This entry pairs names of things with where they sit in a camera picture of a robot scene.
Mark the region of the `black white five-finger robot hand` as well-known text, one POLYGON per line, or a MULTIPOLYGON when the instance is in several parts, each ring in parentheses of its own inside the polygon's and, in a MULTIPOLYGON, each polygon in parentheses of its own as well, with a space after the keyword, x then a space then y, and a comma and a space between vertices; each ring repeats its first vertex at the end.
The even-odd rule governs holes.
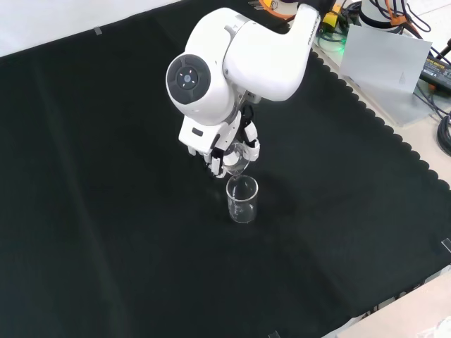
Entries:
POLYGON ((212 176, 223 178, 227 174, 240 175, 251 162, 257 161, 260 152, 254 108, 242 106, 231 122, 205 126, 185 117, 179 140, 188 152, 201 155, 212 176))

